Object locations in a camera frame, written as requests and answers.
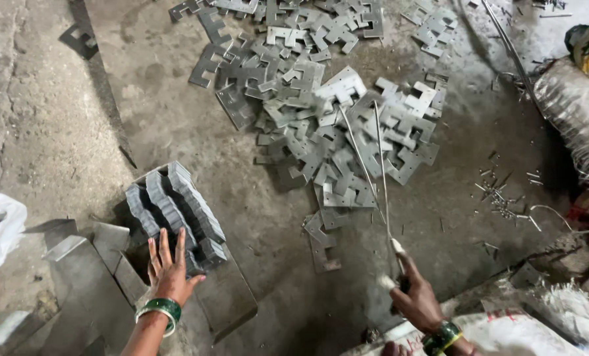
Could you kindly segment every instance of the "metal plate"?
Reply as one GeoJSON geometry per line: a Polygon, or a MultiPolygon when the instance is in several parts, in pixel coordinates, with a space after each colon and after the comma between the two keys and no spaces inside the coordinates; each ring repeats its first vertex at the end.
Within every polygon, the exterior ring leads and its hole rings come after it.
{"type": "Polygon", "coordinates": [[[423,24],[429,13],[433,12],[433,5],[426,0],[415,0],[406,4],[400,14],[417,26],[423,24]]]}
{"type": "Polygon", "coordinates": [[[89,61],[97,52],[99,52],[99,46],[96,40],[89,34],[82,34],[79,38],[73,37],[72,33],[77,31],[79,26],[73,25],[68,28],[60,37],[61,43],[69,46],[85,60],[89,61]]]}
{"type": "Polygon", "coordinates": [[[346,16],[330,18],[329,15],[323,14],[323,16],[316,20],[310,29],[318,31],[321,27],[327,28],[328,33],[325,35],[325,39],[330,43],[336,43],[338,40],[345,42],[341,51],[343,51],[343,53],[349,53],[358,42],[358,37],[351,33],[346,26],[349,21],[351,20],[346,16]]]}
{"type": "Polygon", "coordinates": [[[219,8],[234,10],[243,13],[255,13],[259,0],[250,0],[244,3],[242,0],[215,0],[215,5],[219,8]]]}
{"type": "Polygon", "coordinates": [[[435,90],[437,91],[431,106],[434,109],[443,109],[444,101],[446,99],[446,92],[448,90],[448,76],[428,72],[426,73],[426,82],[435,82],[435,90]]]}
{"type": "Polygon", "coordinates": [[[408,148],[404,147],[398,153],[398,158],[402,160],[402,166],[396,168],[389,158],[384,162],[384,170],[393,179],[403,186],[407,184],[409,178],[415,173],[417,167],[421,163],[427,165],[433,165],[439,146],[433,143],[422,143],[415,152],[411,152],[408,148]]]}
{"type": "Polygon", "coordinates": [[[305,226],[305,230],[310,234],[314,270],[317,273],[334,271],[341,268],[341,262],[338,259],[329,260],[327,258],[325,250],[336,246],[336,238],[326,235],[321,230],[322,225],[321,213],[317,212],[305,226]]]}
{"type": "Polygon", "coordinates": [[[432,87],[422,83],[415,82],[413,88],[420,92],[420,96],[409,95],[405,100],[405,105],[410,108],[410,113],[417,117],[423,117],[426,110],[431,105],[433,98],[437,94],[437,91],[432,87]]]}
{"type": "Polygon", "coordinates": [[[196,66],[191,71],[189,82],[200,85],[204,88],[209,87],[211,80],[202,76],[204,75],[205,71],[215,73],[222,61],[214,61],[213,56],[217,54],[221,57],[224,57],[226,52],[227,48],[220,47],[219,45],[213,43],[207,44],[202,52],[202,55],[200,56],[200,59],[198,60],[198,64],[196,64],[196,66]]]}
{"type": "Polygon", "coordinates": [[[121,251],[129,245],[130,229],[95,221],[93,232],[93,246],[110,273],[114,274],[121,259],[121,251]]]}
{"type": "Polygon", "coordinates": [[[284,10],[280,10],[277,5],[277,0],[266,0],[266,25],[267,26],[285,26],[286,23],[282,14],[286,13],[284,10]]]}
{"type": "Polygon", "coordinates": [[[233,40],[233,37],[231,37],[231,35],[229,34],[226,34],[224,36],[220,35],[219,30],[221,28],[225,28],[226,25],[224,24],[224,21],[222,21],[221,18],[216,21],[213,20],[211,16],[217,14],[217,12],[217,8],[204,8],[203,10],[200,10],[198,12],[198,18],[200,19],[200,23],[202,23],[202,26],[205,28],[205,31],[207,32],[207,36],[209,37],[211,43],[215,45],[221,45],[233,40]]]}
{"type": "Polygon", "coordinates": [[[187,0],[169,9],[169,16],[172,22],[178,22],[182,19],[182,13],[189,10],[191,13],[200,11],[197,0],[187,0]]]}
{"type": "Polygon", "coordinates": [[[236,88],[235,85],[216,91],[215,95],[237,130],[241,130],[255,121],[253,108],[246,102],[246,96],[242,90],[236,88]]]}
{"type": "Polygon", "coordinates": [[[384,37],[384,32],[382,31],[382,6],[380,0],[362,0],[362,4],[371,6],[371,12],[363,13],[362,17],[363,21],[372,23],[372,29],[364,30],[363,36],[365,38],[384,37]]]}
{"type": "Polygon", "coordinates": [[[331,60],[332,59],[332,54],[330,53],[330,50],[328,48],[325,48],[324,50],[318,52],[318,53],[312,53],[310,55],[310,60],[313,62],[320,62],[320,61],[326,61],[326,60],[331,60]]]}

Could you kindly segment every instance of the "metal wire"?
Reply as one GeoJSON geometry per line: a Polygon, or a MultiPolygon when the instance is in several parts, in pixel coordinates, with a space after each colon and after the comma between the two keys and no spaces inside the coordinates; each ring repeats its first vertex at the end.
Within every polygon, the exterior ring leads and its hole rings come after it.
{"type": "Polygon", "coordinates": [[[376,201],[376,207],[378,208],[378,213],[380,213],[380,218],[382,218],[383,223],[387,223],[387,221],[384,218],[384,215],[382,214],[382,210],[380,209],[380,203],[378,202],[378,195],[376,194],[376,190],[374,189],[374,185],[372,183],[371,178],[369,178],[369,172],[367,171],[367,167],[365,167],[365,163],[363,162],[363,157],[360,155],[360,150],[358,149],[356,139],[354,138],[354,132],[351,130],[350,121],[347,119],[347,115],[345,115],[345,110],[343,109],[343,107],[339,105],[339,109],[341,109],[341,114],[343,114],[343,118],[345,119],[345,123],[347,124],[347,130],[350,132],[351,143],[353,144],[354,150],[356,151],[356,156],[358,157],[358,162],[360,163],[360,166],[362,167],[363,171],[365,172],[365,177],[367,178],[367,182],[369,183],[369,188],[372,191],[372,196],[374,197],[374,200],[376,201]]]}
{"type": "Polygon", "coordinates": [[[558,215],[558,217],[559,217],[560,219],[562,219],[562,221],[565,223],[565,225],[567,225],[567,227],[569,228],[569,230],[570,230],[571,232],[573,232],[574,234],[588,234],[588,233],[589,233],[589,230],[584,230],[584,231],[575,231],[574,229],[572,229],[572,227],[569,225],[569,223],[567,222],[567,220],[566,220],[566,219],[565,219],[565,218],[564,218],[562,215],[560,215],[560,213],[559,213],[559,212],[557,212],[557,211],[556,211],[554,208],[552,208],[551,206],[547,206],[547,205],[535,205],[535,206],[532,206],[532,207],[530,208],[530,215],[532,214],[532,211],[533,211],[534,209],[536,209],[536,208],[545,208],[545,209],[549,209],[549,210],[551,210],[552,212],[556,213],[556,215],[558,215]]]}

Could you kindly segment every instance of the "bangle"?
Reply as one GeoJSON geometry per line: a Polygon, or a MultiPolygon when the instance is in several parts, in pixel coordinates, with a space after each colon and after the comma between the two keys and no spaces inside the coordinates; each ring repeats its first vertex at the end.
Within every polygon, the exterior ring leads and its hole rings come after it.
{"type": "Polygon", "coordinates": [[[447,348],[462,336],[462,331],[455,324],[444,320],[436,333],[427,335],[422,340],[424,353],[428,356],[442,355],[447,348]]]}
{"type": "Polygon", "coordinates": [[[139,311],[136,311],[134,314],[134,319],[138,322],[138,318],[147,313],[147,312],[155,312],[159,311],[169,318],[167,323],[167,327],[165,328],[165,334],[163,337],[166,338],[169,335],[172,335],[176,330],[176,324],[180,320],[180,314],[182,309],[178,303],[174,302],[172,299],[169,298],[156,298],[152,299],[149,302],[145,303],[145,306],[141,308],[139,311]]]}

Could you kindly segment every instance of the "right hand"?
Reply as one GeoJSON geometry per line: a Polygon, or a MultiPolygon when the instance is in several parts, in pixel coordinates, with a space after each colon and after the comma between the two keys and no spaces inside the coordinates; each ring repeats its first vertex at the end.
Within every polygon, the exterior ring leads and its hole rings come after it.
{"type": "Polygon", "coordinates": [[[176,262],[172,260],[172,255],[169,252],[169,241],[165,228],[160,230],[160,247],[158,253],[156,252],[156,241],[152,238],[148,239],[150,263],[147,273],[150,276],[154,298],[172,299],[181,308],[193,293],[193,288],[196,284],[207,278],[204,275],[200,275],[188,281],[185,280],[184,239],[185,231],[181,227],[180,233],[178,234],[178,242],[176,243],[176,262]]]}
{"type": "Polygon", "coordinates": [[[425,334],[439,330],[444,316],[433,293],[431,284],[417,271],[413,259],[406,254],[396,254],[407,270],[411,287],[407,294],[395,287],[390,292],[393,305],[402,312],[414,327],[425,334]]]}

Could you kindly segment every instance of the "steel plate with holes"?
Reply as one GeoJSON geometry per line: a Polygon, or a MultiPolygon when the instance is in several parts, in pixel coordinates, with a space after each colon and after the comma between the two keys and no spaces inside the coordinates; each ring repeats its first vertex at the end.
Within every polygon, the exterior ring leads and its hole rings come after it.
{"type": "Polygon", "coordinates": [[[254,13],[258,4],[259,0],[250,0],[248,3],[243,0],[215,0],[215,5],[219,8],[243,13],[254,13]]]}
{"type": "Polygon", "coordinates": [[[205,28],[205,32],[209,37],[211,43],[215,45],[221,45],[233,40],[231,35],[226,34],[224,36],[220,35],[220,29],[225,28],[226,25],[222,19],[214,21],[211,16],[217,14],[217,8],[204,8],[198,12],[198,18],[200,19],[200,23],[205,28]]]}
{"type": "Polygon", "coordinates": [[[334,271],[341,268],[341,262],[338,259],[330,260],[327,258],[326,249],[336,246],[336,238],[324,233],[321,230],[322,225],[323,222],[321,221],[320,212],[314,214],[305,225],[305,230],[310,234],[314,270],[317,273],[334,271]]]}

